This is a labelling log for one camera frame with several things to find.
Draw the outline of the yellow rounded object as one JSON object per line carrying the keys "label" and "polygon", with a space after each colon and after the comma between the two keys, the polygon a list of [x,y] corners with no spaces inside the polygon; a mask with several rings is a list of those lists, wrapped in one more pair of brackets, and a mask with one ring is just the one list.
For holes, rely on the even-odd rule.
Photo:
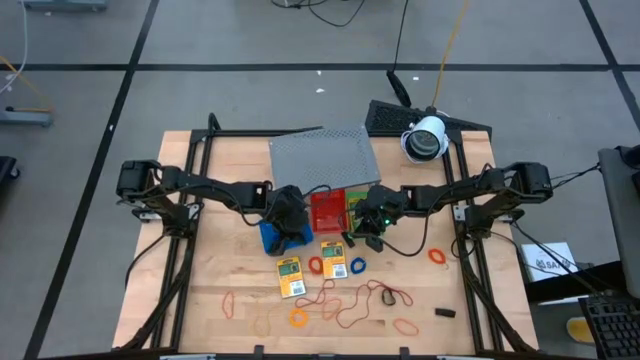
{"label": "yellow rounded object", "polygon": [[594,344],[595,340],[585,317],[572,317],[566,322],[566,330],[577,343]]}

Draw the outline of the grey stand foot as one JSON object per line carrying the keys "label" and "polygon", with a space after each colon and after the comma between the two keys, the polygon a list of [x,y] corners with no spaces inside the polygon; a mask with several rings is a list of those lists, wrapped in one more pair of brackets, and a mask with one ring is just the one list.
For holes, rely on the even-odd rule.
{"label": "grey stand foot", "polygon": [[0,125],[49,127],[52,123],[52,116],[49,113],[0,110]]}
{"label": "grey stand foot", "polygon": [[108,0],[19,0],[26,9],[62,12],[99,12],[108,7]]}

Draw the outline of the black perforated metal riser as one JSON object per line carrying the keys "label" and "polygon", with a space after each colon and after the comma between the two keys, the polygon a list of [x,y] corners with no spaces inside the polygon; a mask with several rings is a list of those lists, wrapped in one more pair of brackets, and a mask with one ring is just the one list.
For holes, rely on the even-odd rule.
{"label": "black perforated metal riser", "polygon": [[[428,113],[420,109],[407,108],[382,101],[372,100],[365,119],[368,132],[374,133],[402,133],[409,129],[411,123],[417,123]],[[437,114],[445,124],[447,130],[480,131],[492,136],[492,128],[487,125],[469,122],[444,114]]]}

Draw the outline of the white printed cardboard box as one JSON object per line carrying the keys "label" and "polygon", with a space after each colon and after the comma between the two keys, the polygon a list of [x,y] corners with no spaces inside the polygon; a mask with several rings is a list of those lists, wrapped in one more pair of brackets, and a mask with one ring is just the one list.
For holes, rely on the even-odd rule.
{"label": "white printed cardboard box", "polygon": [[578,271],[566,242],[544,243],[544,246],[547,251],[532,243],[520,246],[524,268],[531,282]]}

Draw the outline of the green plastic basket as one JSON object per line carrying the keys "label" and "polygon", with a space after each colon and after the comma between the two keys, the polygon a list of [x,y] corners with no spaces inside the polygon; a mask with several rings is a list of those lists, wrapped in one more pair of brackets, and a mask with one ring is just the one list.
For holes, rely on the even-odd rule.
{"label": "green plastic basket", "polygon": [[366,191],[349,191],[346,193],[346,210],[348,214],[348,228],[350,232],[354,232],[361,221],[361,218],[356,217],[356,204],[360,200],[364,200],[366,198]]}

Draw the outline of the white cylinder with dark lens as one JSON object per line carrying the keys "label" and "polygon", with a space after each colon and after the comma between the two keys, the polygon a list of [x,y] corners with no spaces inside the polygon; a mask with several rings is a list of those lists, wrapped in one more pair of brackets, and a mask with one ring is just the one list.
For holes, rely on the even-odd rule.
{"label": "white cylinder with dark lens", "polygon": [[449,148],[444,121],[434,115],[411,123],[403,132],[400,144],[407,158],[416,164],[426,163],[441,157]]}

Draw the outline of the black desk foot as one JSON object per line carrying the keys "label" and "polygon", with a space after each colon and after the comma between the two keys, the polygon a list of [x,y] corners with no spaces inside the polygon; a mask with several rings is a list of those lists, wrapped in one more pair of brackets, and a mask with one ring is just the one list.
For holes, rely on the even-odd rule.
{"label": "black desk foot", "polygon": [[629,295],[620,261],[586,268],[571,275],[561,275],[530,282],[525,285],[525,291],[530,303],[547,302],[606,291]]}

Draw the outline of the blue plastic basket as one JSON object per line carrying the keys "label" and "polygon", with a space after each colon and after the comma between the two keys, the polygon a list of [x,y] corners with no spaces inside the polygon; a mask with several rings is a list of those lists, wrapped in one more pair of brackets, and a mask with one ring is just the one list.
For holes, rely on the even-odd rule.
{"label": "blue plastic basket", "polygon": [[289,242],[289,244],[287,246],[286,251],[290,250],[290,249],[293,249],[293,248],[296,248],[296,247],[307,245],[307,244],[299,244],[295,240],[296,235],[300,232],[300,230],[303,228],[303,226],[304,225],[302,225],[301,227],[294,227],[292,229],[289,229],[289,228],[286,228],[281,223],[262,222],[259,225],[259,229],[260,229],[260,235],[261,235],[263,249],[264,249],[265,253],[267,255],[269,255],[269,246],[271,245],[273,239],[279,234],[281,234],[281,235],[289,235],[291,237],[291,240],[290,240],[290,242]]}

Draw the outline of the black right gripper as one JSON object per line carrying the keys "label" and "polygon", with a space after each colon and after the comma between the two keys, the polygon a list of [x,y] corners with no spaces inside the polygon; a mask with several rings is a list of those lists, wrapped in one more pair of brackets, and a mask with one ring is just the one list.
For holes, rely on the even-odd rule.
{"label": "black right gripper", "polygon": [[358,236],[367,236],[366,245],[375,252],[384,250],[384,240],[374,233],[374,225],[395,224],[404,215],[406,196],[383,185],[374,185],[367,192],[365,201],[361,201],[360,222],[355,228]]}

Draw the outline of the grey perforated metal riser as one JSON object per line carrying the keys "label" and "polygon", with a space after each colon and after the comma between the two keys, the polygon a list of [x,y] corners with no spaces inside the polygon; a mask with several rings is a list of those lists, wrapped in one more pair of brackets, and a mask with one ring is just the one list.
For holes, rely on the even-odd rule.
{"label": "grey perforated metal riser", "polygon": [[269,140],[277,187],[295,185],[307,193],[319,185],[333,189],[381,181],[369,134],[363,125],[323,128]]}

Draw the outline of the long red rubber band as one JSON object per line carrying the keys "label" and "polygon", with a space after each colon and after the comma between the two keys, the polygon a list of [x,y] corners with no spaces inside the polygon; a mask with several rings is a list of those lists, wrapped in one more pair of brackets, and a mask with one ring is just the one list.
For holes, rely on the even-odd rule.
{"label": "long red rubber band", "polygon": [[[335,316],[335,321],[338,326],[342,329],[347,330],[354,327],[359,322],[368,319],[371,315],[370,300],[376,291],[379,291],[381,294],[382,304],[388,307],[395,305],[397,297],[401,299],[401,302],[404,306],[411,307],[415,303],[413,297],[406,291],[387,285],[382,281],[371,279],[357,288],[354,295],[353,303],[344,308],[341,308],[341,310]],[[364,305],[364,312],[358,317],[350,318],[347,322],[345,322],[344,316],[352,311],[357,310],[361,304]]]}

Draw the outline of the red plastic basket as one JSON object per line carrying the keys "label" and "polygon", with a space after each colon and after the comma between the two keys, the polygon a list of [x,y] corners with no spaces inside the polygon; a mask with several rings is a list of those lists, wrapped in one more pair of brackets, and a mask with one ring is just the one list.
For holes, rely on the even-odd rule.
{"label": "red plastic basket", "polygon": [[342,189],[311,195],[311,225],[314,234],[340,233],[346,224],[346,197]]}

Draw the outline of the black keyboard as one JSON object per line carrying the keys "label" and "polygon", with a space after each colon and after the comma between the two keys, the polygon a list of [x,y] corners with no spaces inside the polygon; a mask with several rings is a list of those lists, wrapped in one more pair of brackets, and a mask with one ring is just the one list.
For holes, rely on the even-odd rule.
{"label": "black keyboard", "polygon": [[602,360],[640,360],[640,300],[627,297],[579,299]]}

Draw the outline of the black chair wheel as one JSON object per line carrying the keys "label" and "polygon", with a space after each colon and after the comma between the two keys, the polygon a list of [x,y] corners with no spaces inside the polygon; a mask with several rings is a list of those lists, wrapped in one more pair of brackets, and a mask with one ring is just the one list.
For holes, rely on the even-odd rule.
{"label": "black chair wheel", "polygon": [[0,182],[15,180],[21,175],[17,167],[17,160],[9,156],[0,156]]}

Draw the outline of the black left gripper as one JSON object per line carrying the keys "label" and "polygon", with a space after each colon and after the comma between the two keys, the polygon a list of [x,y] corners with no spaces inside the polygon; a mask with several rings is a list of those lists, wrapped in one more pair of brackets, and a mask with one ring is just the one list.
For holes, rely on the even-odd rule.
{"label": "black left gripper", "polygon": [[[313,231],[309,222],[307,205],[301,190],[287,185],[277,191],[272,204],[272,224],[281,233],[298,233],[295,240],[299,244],[313,241]],[[289,235],[277,235],[269,246],[270,256],[282,256],[291,240]]]}

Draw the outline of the wide orange rubber band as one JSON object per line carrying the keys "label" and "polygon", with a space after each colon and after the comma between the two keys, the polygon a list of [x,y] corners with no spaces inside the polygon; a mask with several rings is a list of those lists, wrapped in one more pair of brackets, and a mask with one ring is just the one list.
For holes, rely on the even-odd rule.
{"label": "wide orange rubber band", "polygon": [[325,300],[321,305],[321,317],[325,321],[333,319],[342,308],[342,300],[340,298],[330,298]]}

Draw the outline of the thin yellow rubber band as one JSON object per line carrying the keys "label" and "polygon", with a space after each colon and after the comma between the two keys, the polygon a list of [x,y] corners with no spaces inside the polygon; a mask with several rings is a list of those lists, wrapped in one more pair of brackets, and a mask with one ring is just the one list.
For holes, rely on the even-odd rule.
{"label": "thin yellow rubber band", "polygon": [[256,310],[251,329],[256,336],[267,337],[271,332],[270,310],[265,310],[260,303],[256,304]]}

